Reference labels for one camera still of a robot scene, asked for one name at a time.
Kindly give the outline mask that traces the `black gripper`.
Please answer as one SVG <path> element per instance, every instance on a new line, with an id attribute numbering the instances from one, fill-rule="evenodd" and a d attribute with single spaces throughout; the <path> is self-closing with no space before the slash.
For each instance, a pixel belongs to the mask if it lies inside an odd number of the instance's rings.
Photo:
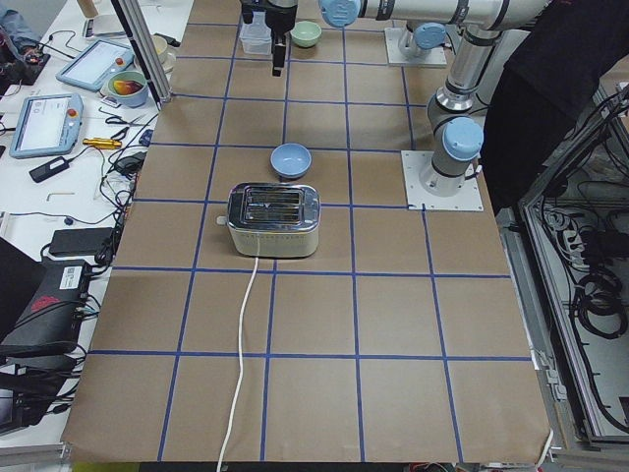
<path id="1" fill-rule="evenodd" d="M 265 23 L 271 29 L 272 76 L 280 77 L 285 66 L 286 34 L 296 23 L 297 0 L 241 0 L 241 15 L 251 24 L 254 12 L 265 12 Z"/>

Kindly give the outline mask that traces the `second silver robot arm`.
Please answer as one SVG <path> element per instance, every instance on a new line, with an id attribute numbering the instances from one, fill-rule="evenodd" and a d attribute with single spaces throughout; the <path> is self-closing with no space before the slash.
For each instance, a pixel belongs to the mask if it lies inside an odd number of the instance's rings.
<path id="1" fill-rule="evenodd" d="M 319 1 L 324 21 L 334 28 L 344 28 L 356 21 L 366 10 L 365 1 Z M 265 24 L 271 30 L 272 75 L 280 77 L 285 65 L 287 34 L 295 27 L 297 1 L 242 1 L 241 14 L 245 24 L 251 24 L 254 12 L 265 13 Z M 445 26 L 425 23 L 410 30 L 410 45 L 430 50 L 444 42 Z"/>

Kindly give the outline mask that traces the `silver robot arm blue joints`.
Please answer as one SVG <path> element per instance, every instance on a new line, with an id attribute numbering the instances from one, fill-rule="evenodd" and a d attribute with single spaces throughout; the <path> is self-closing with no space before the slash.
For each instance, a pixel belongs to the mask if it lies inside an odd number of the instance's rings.
<path id="1" fill-rule="evenodd" d="M 468 115 L 490 56 L 505 30 L 533 19 L 544 1 L 365 1 L 359 18 L 405 20 L 408 25 L 434 22 L 463 29 L 454 63 L 429 102 L 435 137 L 432 166 L 442 176 L 458 177 L 478 157 L 484 138 Z"/>

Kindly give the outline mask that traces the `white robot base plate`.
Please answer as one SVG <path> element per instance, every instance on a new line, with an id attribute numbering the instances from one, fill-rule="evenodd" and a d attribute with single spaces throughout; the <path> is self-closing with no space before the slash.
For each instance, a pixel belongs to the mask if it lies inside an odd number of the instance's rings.
<path id="1" fill-rule="evenodd" d="M 432 155 L 432 151 L 401 151 L 407 208 L 427 211 L 483 211 L 474 164 L 470 162 L 461 176 L 445 177 L 433 168 Z"/>

